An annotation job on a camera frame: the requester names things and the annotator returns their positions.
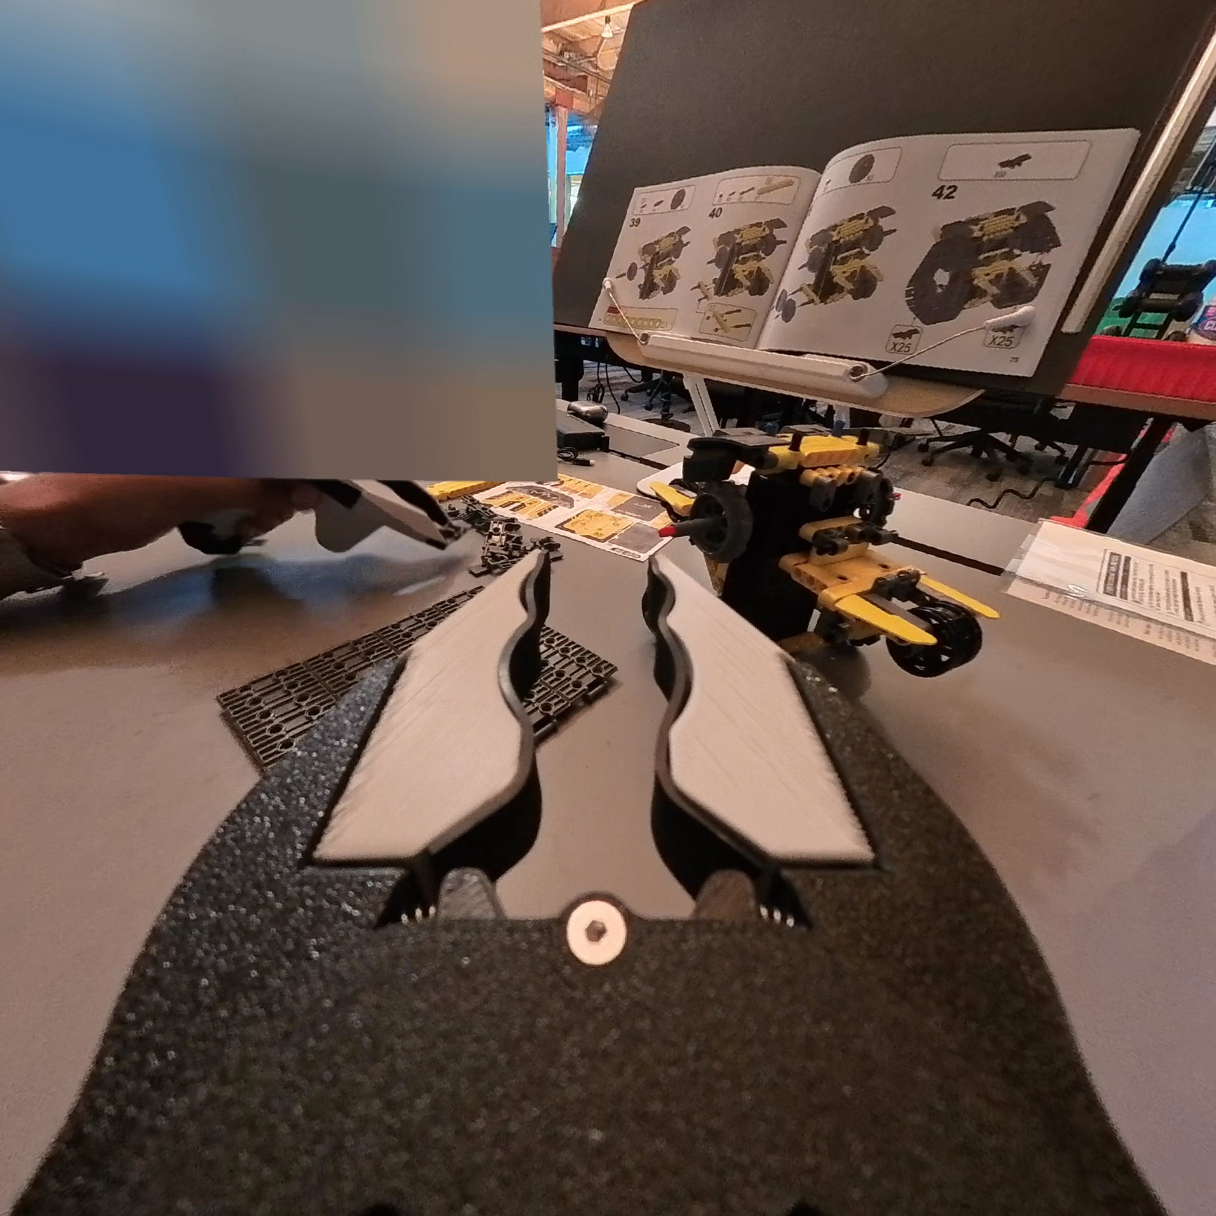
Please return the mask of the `silver wristwatch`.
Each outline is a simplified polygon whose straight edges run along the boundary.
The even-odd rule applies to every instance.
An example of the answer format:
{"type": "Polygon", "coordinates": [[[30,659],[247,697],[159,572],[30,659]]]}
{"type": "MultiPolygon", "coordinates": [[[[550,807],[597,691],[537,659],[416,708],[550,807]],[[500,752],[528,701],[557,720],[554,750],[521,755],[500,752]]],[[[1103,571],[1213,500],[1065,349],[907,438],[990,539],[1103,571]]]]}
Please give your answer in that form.
{"type": "Polygon", "coordinates": [[[36,596],[43,591],[63,590],[83,596],[99,591],[108,580],[104,575],[82,572],[79,568],[60,569],[34,561],[23,543],[1,526],[1,600],[18,596],[36,596]]]}

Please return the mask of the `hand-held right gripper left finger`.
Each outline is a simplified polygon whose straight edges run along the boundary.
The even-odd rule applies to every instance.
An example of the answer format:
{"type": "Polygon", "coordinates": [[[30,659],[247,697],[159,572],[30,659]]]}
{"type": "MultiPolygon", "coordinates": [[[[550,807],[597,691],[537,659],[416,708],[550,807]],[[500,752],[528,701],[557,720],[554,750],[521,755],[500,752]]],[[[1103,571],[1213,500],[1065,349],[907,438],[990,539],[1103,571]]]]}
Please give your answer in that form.
{"type": "Polygon", "coordinates": [[[411,648],[385,694],[311,856],[399,868],[382,918],[425,918],[460,872],[500,913],[495,884],[541,823],[523,701],[542,666],[550,587],[550,559],[525,555],[411,648]]]}

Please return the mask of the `mat of joined track links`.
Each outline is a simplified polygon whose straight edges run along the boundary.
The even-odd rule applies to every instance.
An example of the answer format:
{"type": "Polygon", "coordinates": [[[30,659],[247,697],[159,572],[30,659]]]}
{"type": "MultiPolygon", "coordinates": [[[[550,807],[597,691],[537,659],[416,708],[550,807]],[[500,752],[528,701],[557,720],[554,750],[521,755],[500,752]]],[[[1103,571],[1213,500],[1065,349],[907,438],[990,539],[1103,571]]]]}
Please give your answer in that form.
{"type": "Polygon", "coordinates": [[[539,658],[539,675],[523,701],[537,740],[605,695],[616,674],[615,665],[550,627],[541,630],[539,658]]]}

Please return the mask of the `red storage bin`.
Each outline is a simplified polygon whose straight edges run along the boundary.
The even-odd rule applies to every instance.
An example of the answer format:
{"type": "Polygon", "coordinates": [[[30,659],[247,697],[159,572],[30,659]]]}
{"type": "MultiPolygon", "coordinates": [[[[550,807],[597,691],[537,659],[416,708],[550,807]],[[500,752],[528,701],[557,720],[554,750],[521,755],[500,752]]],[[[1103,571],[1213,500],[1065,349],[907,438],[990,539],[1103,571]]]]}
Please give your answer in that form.
{"type": "Polygon", "coordinates": [[[1214,347],[1094,336],[1087,342],[1069,383],[1143,397],[1214,403],[1214,347]]]}

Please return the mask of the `yellow black toy vehicle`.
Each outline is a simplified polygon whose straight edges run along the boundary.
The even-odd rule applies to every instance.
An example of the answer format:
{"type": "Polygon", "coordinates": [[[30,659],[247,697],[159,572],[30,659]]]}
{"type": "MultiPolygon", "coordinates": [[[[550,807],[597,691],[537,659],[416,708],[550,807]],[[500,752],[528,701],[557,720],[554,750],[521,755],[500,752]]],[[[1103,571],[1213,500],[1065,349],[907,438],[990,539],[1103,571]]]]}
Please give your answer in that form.
{"type": "Polygon", "coordinates": [[[790,653],[884,645],[930,679],[978,656],[990,606],[880,551],[897,494],[868,430],[796,425],[693,436],[678,475],[654,483],[668,523],[703,556],[719,600],[790,653]]]}

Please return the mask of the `white paper sheet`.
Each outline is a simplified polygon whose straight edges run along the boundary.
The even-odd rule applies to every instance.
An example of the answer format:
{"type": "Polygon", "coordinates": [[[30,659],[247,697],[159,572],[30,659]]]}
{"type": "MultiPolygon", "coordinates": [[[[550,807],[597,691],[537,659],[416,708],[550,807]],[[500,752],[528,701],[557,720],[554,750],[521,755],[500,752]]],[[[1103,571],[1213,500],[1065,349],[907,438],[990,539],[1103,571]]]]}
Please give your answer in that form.
{"type": "Polygon", "coordinates": [[[1006,593],[1214,665],[1214,568],[1053,522],[1037,525],[1004,569],[1006,593]]]}

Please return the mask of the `brown wooden table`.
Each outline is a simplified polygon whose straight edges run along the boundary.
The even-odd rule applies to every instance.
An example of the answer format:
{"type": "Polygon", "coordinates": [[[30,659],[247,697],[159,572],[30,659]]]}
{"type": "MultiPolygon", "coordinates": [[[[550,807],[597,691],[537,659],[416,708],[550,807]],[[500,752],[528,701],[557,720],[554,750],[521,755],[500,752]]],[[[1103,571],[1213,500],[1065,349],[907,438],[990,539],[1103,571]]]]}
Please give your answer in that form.
{"type": "Polygon", "coordinates": [[[1120,471],[1108,481],[1088,516],[1085,530],[1100,535],[1108,533],[1117,522],[1173,426],[1197,432],[1214,423],[1214,404],[1207,400],[1171,399],[1092,386],[1065,386],[1059,397],[1063,402],[1118,409],[1146,417],[1146,426],[1124,458],[1120,471]]]}

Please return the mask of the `yellow black sticker sheet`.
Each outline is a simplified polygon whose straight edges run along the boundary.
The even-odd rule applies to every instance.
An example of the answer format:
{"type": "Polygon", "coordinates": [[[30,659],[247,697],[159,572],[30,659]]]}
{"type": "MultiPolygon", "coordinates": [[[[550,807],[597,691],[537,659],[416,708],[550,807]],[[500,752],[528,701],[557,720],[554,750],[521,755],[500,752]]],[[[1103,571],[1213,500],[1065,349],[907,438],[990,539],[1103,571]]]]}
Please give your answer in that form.
{"type": "Polygon", "coordinates": [[[660,532],[670,517],[655,499],[578,478],[503,483],[474,500],[558,541],[631,561],[645,561],[668,542],[660,532]]]}

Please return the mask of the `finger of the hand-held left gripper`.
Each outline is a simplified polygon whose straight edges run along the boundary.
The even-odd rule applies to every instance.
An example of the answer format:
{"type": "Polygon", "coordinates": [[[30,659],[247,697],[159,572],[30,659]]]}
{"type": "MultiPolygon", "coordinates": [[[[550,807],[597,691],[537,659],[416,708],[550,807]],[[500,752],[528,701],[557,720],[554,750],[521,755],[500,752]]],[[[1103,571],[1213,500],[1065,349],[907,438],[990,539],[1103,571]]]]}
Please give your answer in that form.
{"type": "Polygon", "coordinates": [[[387,529],[402,536],[454,536],[457,525],[434,497],[412,481],[354,481],[357,529],[369,536],[387,529]]]}
{"type": "Polygon", "coordinates": [[[386,529],[437,551],[448,546],[448,525],[434,503],[421,507],[396,493],[318,493],[315,541],[331,554],[345,554],[376,530],[386,529]]]}

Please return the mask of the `open instruction booklet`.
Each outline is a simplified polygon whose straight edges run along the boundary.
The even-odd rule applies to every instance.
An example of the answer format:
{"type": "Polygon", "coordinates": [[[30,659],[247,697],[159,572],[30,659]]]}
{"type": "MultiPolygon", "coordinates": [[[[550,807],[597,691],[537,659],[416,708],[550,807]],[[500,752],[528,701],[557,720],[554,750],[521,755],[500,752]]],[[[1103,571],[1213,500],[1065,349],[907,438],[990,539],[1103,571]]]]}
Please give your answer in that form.
{"type": "Polygon", "coordinates": [[[1030,377],[1139,135],[935,134],[638,187],[592,325],[1030,377]]]}

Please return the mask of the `person's left hand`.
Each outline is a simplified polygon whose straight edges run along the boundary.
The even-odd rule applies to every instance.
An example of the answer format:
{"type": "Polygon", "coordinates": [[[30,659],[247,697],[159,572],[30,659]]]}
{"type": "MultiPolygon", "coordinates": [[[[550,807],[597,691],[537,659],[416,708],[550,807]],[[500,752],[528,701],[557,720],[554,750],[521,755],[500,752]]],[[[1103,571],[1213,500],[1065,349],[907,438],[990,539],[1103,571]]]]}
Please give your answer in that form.
{"type": "Polygon", "coordinates": [[[180,523],[286,493],[316,491],[282,480],[37,474],[2,483],[1,526],[41,565],[75,569],[137,551],[180,523]]]}

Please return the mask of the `black office chair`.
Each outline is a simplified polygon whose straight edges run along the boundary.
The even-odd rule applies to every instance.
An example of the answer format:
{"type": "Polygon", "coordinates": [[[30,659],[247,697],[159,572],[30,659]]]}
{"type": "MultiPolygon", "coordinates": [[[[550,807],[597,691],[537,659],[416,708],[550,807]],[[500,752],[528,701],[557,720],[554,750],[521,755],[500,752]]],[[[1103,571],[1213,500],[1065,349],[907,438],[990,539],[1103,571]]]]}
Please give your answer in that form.
{"type": "Polygon", "coordinates": [[[933,422],[933,433],[923,438],[916,451],[920,454],[923,467],[932,467],[937,457],[962,452],[977,462],[982,462],[987,472],[984,480],[995,483],[1003,478],[1007,467],[1024,477],[1029,474],[1032,459],[1017,451],[1011,444],[998,439],[994,433],[982,429],[961,428],[945,432],[933,422]]]}

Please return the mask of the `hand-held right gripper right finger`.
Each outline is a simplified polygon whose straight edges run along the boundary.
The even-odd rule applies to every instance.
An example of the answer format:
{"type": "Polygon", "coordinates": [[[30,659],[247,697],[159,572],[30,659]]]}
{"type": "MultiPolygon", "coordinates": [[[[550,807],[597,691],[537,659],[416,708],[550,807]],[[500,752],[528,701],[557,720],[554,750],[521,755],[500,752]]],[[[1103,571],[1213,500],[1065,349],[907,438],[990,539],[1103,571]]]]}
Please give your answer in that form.
{"type": "Polygon", "coordinates": [[[649,829],[693,918],[804,918],[787,872],[868,869],[874,847],[780,646],[652,558],[642,620],[665,708],[649,829]]]}

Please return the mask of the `pile of track links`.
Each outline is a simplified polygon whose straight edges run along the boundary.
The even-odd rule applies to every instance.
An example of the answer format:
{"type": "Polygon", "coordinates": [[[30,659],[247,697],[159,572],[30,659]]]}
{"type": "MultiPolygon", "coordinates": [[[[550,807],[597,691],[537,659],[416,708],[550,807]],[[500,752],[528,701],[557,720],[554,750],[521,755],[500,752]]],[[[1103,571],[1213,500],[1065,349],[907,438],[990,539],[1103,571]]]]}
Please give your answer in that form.
{"type": "Polygon", "coordinates": [[[477,562],[468,568],[473,578],[503,574],[531,552],[547,554],[551,561],[560,561],[563,552],[558,542],[550,538],[528,541],[522,526],[510,516],[499,514],[473,500],[463,497],[445,506],[451,523],[463,523],[481,539],[477,562]]]}

